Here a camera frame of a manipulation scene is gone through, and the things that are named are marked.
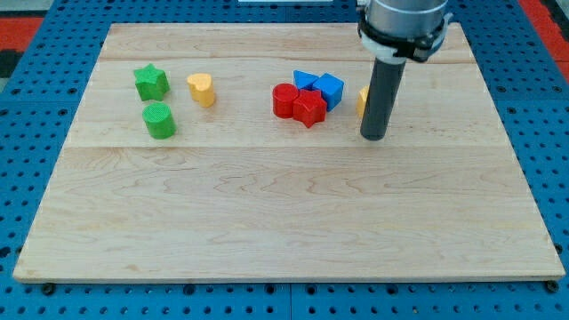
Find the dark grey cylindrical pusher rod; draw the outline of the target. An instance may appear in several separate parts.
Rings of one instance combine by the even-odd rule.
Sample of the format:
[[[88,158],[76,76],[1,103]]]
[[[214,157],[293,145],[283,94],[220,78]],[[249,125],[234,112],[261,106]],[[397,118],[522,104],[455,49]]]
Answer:
[[[360,133],[367,140],[384,138],[404,70],[405,62],[388,64],[375,60],[360,126]]]

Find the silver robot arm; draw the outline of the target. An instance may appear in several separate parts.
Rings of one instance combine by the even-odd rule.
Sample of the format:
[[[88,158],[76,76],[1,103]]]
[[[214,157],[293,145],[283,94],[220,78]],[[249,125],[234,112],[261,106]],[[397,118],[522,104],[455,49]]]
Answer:
[[[406,62],[426,62],[442,46],[453,17],[447,4],[447,0],[370,0],[364,5],[358,34],[375,57],[360,126],[367,140],[385,136]]]

